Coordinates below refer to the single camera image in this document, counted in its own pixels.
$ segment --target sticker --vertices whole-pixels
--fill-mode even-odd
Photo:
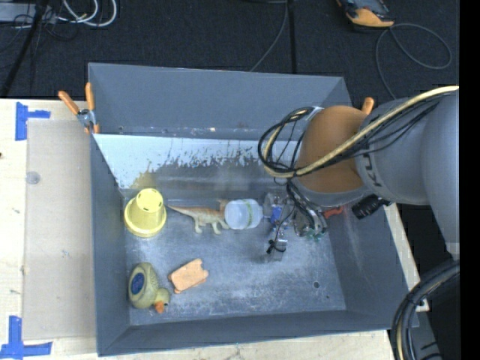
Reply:
[[[137,273],[133,277],[132,282],[130,284],[130,291],[132,292],[132,294],[136,295],[137,293],[139,293],[142,290],[144,283],[145,283],[145,276],[143,275],[143,273]]]

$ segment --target toy dinosaur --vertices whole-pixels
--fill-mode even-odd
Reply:
[[[217,224],[220,224],[225,230],[228,230],[230,227],[225,221],[225,205],[228,202],[226,200],[219,200],[219,202],[220,209],[218,211],[207,207],[179,207],[173,205],[167,205],[167,207],[193,218],[195,221],[196,233],[202,233],[200,227],[204,227],[206,224],[211,224],[213,231],[217,235],[220,235],[221,231],[218,229]]]

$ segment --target blue tape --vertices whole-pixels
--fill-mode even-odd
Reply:
[[[23,345],[22,319],[10,316],[8,343],[1,345],[0,359],[22,360],[24,356],[46,356],[52,351],[52,343]]]
[[[16,127],[15,127],[15,140],[26,140],[27,138],[27,120],[30,118],[37,119],[49,119],[50,112],[43,110],[36,110],[29,112],[29,107],[16,103]]]

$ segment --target orange object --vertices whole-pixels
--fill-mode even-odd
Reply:
[[[340,213],[342,213],[343,210],[344,207],[342,205],[336,208],[327,209],[325,212],[323,212],[323,217],[325,219],[328,219],[330,216],[339,215]]]
[[[58,97],[65,103],[68,109],[76,116],[80,113],[80,108],[75,104],[70,95],[65,91],[58,91]]]
[[[58,97],[83,124],[83,127],[85,127],[85,133],[90,134],[90,132],[92,132],[93,134],[99,134],[100,125],[95,118],[95,101],[92,92],[92,84],[90,82],[87,82],[85,85],[85,96],[88,109],[80,110],[66,91],[58,91]]]
[[[181,293],[205,283],[208,276],[209,272],[202,268],[202,260],[195,259],[169,274],[168,280],[173,283],[174,292]]]
[[[372,112],[374,105],[375,105],[375,100],[372,97],[366,97],[363,102],[363,105],[361,106],[361,111],[363,113],[366,113],[367,115],[370,115],[370,112]]]

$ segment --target yellow cable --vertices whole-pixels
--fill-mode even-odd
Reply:
[[[377,120],[371,122],[367,127],[362,129],[360,132],[355,134],[354,136],[350,137],[348,140],[346,140],[343,144],[339,145],[336,149],[331,151],[330,153],[326,154],[324,157],[320,158],[317,161],[314,161],[312,164],[309,164],[307,166],[304,166],[303,168],[300,168],[296,170],[296,175],[297,176],[303,176],[306,175],[310,172],[313,172],[317,167],[322,166],[323,164],[329,162],[331,159],[335,158],[338,156],[340,153],[351,147],[353,144],[355,144],[358,140],[360,140],[363,136],[368,134],[368,132],[372,131],[373,129],[377,128],[380,126],[383,122],[386,122],[393,116],[397,115],[399,112],[405,110],[408,107],[411,107],[414,104],[417,104],[419,101],[426,100],[428,98],[432,98],[433,96],[436,95],[441,95],[443,93],[447,92],[453,92],[457,91],[459,89],[458,85],[451,85],[451,86],[446,86],[446,87],[440,87],[440,88],[435,88],[432,89],[431,91],[424,92],[422,94],[419,94],[407,101],[405,101],[403,104],[400,106],[396,106],[395,108],[389,110],[388,112],[384,113],[383,116],[380,116]],[[268,139],[268,142],[265,146],[265,150],[263,152],[263,157],[266,160],[267,155],[270,151],[270,148],[272,147],[273,140],[275,137],[278,135],[280,132],[282,126],[279,126],[275,132],[270,136]],[[294,177],[295,170],[290,170],[288,172],[276,172],[269,166],[264,166],[265,170],[267,171],[268,174],[274,177],[278,177],[281,179],[290,179]]]

